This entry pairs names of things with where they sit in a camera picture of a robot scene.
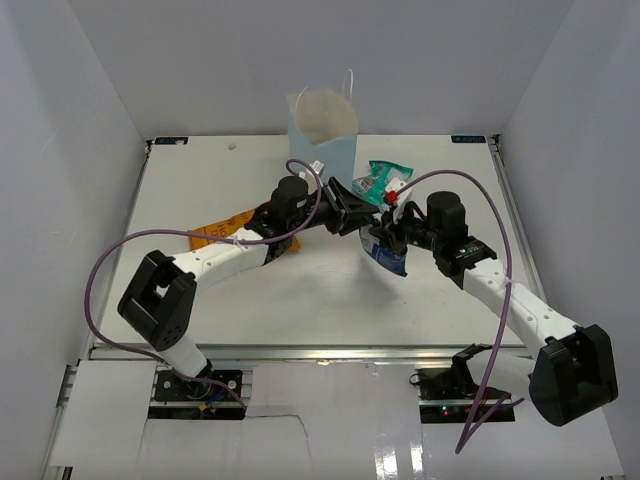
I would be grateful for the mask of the blue Kettle chips bag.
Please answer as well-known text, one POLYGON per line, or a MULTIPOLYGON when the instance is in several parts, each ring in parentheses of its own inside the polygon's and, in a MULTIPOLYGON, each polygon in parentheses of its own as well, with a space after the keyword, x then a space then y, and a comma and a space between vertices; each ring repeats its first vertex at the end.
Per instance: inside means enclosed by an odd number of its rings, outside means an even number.
POLYGON ((364 252, 385 270, 400 277, 406 277, 407 247, 399 250, 391 246, 385 246, 381 239, 375 237, 370 227, 362 227, 359 230, 359 239, 364 252))

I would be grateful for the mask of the orange Kettle chips bag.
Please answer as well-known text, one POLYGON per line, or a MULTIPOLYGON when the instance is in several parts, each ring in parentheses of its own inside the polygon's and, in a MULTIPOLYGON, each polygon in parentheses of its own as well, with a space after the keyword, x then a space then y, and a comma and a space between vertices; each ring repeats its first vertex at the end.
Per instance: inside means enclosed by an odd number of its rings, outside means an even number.
MULTIPOLYGON (((248 223, 254 216, 256 212, 262 214, 267 211, 267 203, 264 202, 254 209, 246 210, 244 212, 240 212, 232 217, 229 217, 226 220, 218 221, 209 225, 205 225, 199 227, 194 230, 194 233, 203 234, 206 236, 216 236, 221 238, 227 238, 233 236, 237 233, 237 231, 244 227, 246 223, 248 223)), ((214 240, 207 240, 200 237, 189 237, 189 249, 191 251, 198 250, 200 248, 206 247, 212 243, 214 240)))

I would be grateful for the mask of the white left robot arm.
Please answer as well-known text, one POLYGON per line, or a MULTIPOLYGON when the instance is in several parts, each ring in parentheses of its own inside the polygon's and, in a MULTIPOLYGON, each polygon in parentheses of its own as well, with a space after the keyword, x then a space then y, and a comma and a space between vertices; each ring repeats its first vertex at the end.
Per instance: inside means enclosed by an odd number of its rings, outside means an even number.
POLYGON ((348 235, 375 222, 378 209, 335 178, 315 192, 300 177, 278 182, 230 242, 214 242, 190 252, 167 256, 148 253, 121 297, 119 315, 175 371, 177 387, 188 398, 208 395, 213 366, 187 330, 198 293, 244 270, 266 265, 292 245, 296 228, 323 226, 348 235))

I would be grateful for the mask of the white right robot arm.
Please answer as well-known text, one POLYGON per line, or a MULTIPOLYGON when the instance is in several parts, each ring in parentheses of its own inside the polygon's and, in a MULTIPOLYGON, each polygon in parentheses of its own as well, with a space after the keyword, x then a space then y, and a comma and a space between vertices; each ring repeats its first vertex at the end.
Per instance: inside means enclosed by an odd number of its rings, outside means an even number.
POLYGON ((609 335, 583 327, 512 281, 496 253, 471 236, 460 197, 435 192, 421 211, 408 192, 385 194, 390 209, 378 233, 397 254, 414 246, 432 253, 438 270, 494 313, 526 347, 526 358, 473 345, 452 361, 451 384, 461 397, 477 397, 489 385, 532 402, 550 424, 563 426, 618 398, 609 335), (492 372, 489 381, 485 368, 492 372))

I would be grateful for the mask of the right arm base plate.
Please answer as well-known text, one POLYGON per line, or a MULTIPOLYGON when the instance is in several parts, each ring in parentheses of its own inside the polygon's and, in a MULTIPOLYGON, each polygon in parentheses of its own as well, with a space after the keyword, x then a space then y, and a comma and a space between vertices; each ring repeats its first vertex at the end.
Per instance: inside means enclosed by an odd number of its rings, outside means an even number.
MULTIPOLYGON (((423 425, 464 424, 477 387, 465 393, 454 385, 449 368, 423 368, 416 370, 409 379, 409 384, 419 391, 420 419, 423 425)), ((474 422, 485 415, 503 396, 506 400, 487 420, 494 423, 515 422, 514 408, 510 405, 514 400, 511 394, 487 387, 476 413, 474 422)))

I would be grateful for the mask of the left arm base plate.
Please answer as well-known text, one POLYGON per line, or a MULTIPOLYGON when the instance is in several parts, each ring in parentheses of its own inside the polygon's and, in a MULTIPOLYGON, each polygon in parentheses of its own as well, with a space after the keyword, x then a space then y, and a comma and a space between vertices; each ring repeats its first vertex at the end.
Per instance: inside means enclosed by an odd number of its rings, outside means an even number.
POLYGON ((158 370, 154 379, 148 418, 152 420, 235 421, 245 417, 245 408, 229 393, 232 390, 244 403, 242 370, 216 370, 212 378, 225 385, 191 384, 170 370, 158 370))

